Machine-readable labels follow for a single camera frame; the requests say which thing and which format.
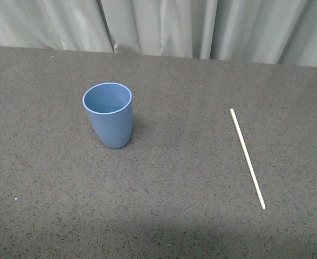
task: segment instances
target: curtain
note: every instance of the curtain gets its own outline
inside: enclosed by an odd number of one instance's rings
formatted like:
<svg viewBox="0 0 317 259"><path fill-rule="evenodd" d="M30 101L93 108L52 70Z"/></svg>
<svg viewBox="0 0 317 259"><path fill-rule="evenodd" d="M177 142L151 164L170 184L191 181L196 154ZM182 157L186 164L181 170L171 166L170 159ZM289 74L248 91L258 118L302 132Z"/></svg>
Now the curtain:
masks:
<svg viewBox="0 0 317 259"><path fill-rule="evenodd" d="M317 67L317 0L0 0L0 45Z"/></svg>

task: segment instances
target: cup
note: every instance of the cup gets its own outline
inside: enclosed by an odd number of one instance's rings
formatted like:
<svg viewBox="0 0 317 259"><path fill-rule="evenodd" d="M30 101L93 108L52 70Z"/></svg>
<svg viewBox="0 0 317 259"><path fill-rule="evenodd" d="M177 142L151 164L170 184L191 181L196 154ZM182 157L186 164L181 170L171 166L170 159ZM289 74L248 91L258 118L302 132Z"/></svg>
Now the cup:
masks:
<svg viewBox="0 0 317 259"><path fill-rule="evenodd" d="M83 105L98 137L113 149L125 146L132 132L132 94L118 83L91 87L83 96Z"/></svg>

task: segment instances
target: wooden stick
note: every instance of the wooden stick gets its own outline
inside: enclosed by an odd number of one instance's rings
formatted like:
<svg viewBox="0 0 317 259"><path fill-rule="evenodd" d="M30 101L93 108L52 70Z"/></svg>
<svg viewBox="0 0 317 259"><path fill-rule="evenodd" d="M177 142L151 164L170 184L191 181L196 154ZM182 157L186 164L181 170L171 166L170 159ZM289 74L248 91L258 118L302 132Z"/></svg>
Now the wooden stick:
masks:
<svg viewBox="0 0 317 259"><path fill-rule="evenodd" d="M240 126L239 126L238 120L236 119L235 112L234 112L233 109L230 109L230 113L232 114L233 121L234 121L234 124L235 124L235 128L236 128L236 131L238 132L239 140L240 140L241 145L243 147L243 151L244 151L244 154L245 154L245 157L246 157L247 165L249 166L249 170L250 170L251 175L252 175L254 186L256 187L256 191L257 191L257 195L258 195L260 204L261 204L262 208L265 209L266 207L265 207L265 203L264 203L264 200L263 200L263 196L261 195L261 191L259 189L257 178L256 178L256 175L254 174L254 171L253 171L253 167L252 167L252 163L251 163L251 160L250 160L250 156L249 156L249 153L247 152L247 148L246 148L246 145L245 145L245 141L244 141L243 135L242 135L241 130L240 130Z"/></svg>

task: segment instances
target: plastic cup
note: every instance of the plastic cup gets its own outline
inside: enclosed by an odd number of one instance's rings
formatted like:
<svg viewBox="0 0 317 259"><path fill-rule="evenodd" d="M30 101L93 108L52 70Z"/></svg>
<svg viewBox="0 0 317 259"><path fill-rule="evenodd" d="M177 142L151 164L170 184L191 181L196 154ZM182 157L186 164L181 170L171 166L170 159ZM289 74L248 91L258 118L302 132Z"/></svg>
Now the plastic cup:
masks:
<svg viewBox="0 0 317 259"><path fill-rule="evenodd" d="M98 137L109 148L125 146L132 132L132 94L118 83L91 87L83 96L83 105Z"/></svg>

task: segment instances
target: gray table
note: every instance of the gray table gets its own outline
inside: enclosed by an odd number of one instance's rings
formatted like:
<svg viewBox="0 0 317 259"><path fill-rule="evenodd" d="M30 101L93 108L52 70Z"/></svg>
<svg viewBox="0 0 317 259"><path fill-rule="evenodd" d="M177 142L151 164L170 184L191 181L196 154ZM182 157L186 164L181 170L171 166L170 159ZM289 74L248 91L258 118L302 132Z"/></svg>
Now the gray table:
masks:
<svg viewBox="0 0 317 259"><path fill-rule="evenodd" d="M82 105L105 81L122 149ZM0 47L0 258L35 257L317 258L317 68Z"/></svg>

